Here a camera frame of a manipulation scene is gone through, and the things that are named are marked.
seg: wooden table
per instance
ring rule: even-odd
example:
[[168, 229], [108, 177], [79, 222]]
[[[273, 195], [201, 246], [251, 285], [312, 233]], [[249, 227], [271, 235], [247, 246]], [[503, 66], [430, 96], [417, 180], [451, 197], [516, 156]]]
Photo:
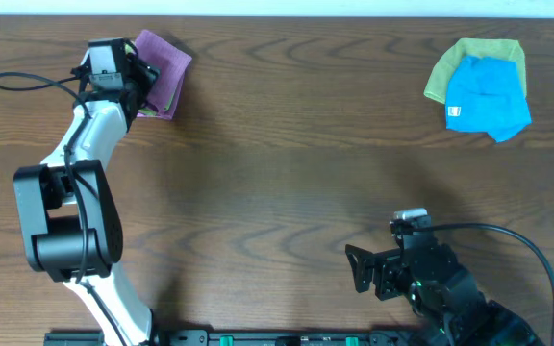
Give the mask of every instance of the wooden table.
[[[177, 119], [137, 120], [107, 175], [123, 263], [171, 328], [367, 330], [420, 323], [404, 299], [357, 294], [343, 248], [395, 247], [393, 211], [504, 225], [554, 266], [554, 20], [0, 17], [0, 72], [64, 78], [87, 41], [149, 29], [190, 52]], [[501, 145], [445, 130], [422, 95], [459, 37], [519, 39], [533, 125]], [[62, 138], [72, 100], [0, 90], [0, 345], [95, 329], [27, 265], [12, 176]], [[489, 298], [548, 342], [535, 256], [504, 236], [441, 235]]]

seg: white tag on cloth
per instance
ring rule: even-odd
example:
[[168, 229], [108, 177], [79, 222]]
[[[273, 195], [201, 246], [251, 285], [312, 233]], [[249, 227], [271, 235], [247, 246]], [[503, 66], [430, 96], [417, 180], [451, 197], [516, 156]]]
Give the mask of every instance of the white tag on cloth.
[[448, 107], [448, 116], [461, 116], [461, 107]]

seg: folded cloth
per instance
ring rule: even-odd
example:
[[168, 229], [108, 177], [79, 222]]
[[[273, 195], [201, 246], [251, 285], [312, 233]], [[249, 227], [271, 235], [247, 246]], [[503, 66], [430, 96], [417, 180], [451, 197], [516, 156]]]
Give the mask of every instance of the folded cloth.
[[465, 56], [446, 94], [446, 127], [502, 142], [531, 124], [516, 62]]
[[527, 96], [527, 76], [525, 73], [525, 52], [517, 40], [513, 39], [481, 39], [461, 38], [440, 58], [429, 77], [424, 96], [440, 103], [446, 102], [448, 82], [457, 70], [464, 56], [478, 58], [492, 57], [505, 61], [516, 62], [518, 78], [523, 94]]
[[135, 45], [142, 60], [160, 69], [160, 78], [147, 95], [146, 105], [138, 111], [138, 116], [170, 120], [177, 108], [191, 57], [148, 30], [138, 35]]

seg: blue cloth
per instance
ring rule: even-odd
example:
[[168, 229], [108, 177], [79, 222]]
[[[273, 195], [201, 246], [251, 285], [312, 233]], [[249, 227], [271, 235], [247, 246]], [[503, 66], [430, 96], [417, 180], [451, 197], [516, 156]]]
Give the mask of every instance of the blue cloth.
[[465, 56], [448, 83], [446, 124], [454, 131], [486, 132], [496, 142], [531, 124], [516, 62]]

